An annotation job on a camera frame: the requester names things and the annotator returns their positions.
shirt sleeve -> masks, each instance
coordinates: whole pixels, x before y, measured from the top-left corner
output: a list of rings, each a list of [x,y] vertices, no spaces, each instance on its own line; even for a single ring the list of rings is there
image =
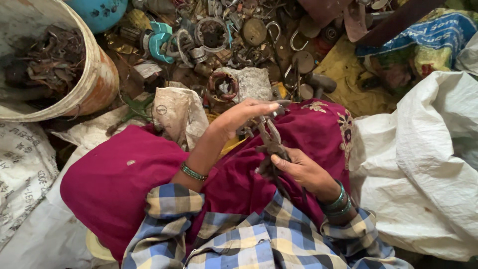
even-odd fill
[[[185,231],[201,211],[204,195],[170,183],[152,189],[147,202],[146,217],[126,248],[122,268],[182,268]]]
[[[355,269],[413,268],[408,262],[395,258],[393,247],[379,238],[372,212],[358,208],[357,216],[346,226],[334,226],[326,219],[320,228],[340,252],[348,265]]]

gold embroidery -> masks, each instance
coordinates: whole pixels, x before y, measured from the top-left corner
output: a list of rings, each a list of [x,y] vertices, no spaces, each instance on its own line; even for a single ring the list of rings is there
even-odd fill
[[[308,105],[303,106],[302,109],[308,107],[310,110],[320,111],[320,112],[325,113],[326,111],[321,106],[328,106],[328,105],[322,103],[321,101],[315,101],[313,103],[310,103]]]
[[[345,109],[345,115],[337,112],[338,126],[340,126],[340,132],[342,133],[342,143],[340,149],[345,151],[345,169],[348,170],[348,159],[350,157],[350,150],[352,149],[352,121],[353,118],[350,112]]]

woman's right hand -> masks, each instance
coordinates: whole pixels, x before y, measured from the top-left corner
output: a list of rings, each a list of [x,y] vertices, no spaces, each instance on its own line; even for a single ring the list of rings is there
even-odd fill
[[[281,171],[291,175],[306,190],[313,193],[324,204],[332,204],[340,196],[340,186],[320,165],[309,158],[302,150],[285,147],[292,162],[276,154],[271,161]]]

hammer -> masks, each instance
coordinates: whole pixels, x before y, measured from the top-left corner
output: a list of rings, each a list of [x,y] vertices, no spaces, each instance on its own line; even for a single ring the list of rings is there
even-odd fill
[[[337,83],[326,75],[309,73],[305,82],[314,88],[314,98],[320,99],[324,92],[332,93],[337,88]]]

blue container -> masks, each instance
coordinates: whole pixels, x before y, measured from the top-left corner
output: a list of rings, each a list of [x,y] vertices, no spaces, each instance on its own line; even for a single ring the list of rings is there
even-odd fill
[[[128,0],[68,0],[65,4],[78,13],[93,34],[98,34],[123,17]]]

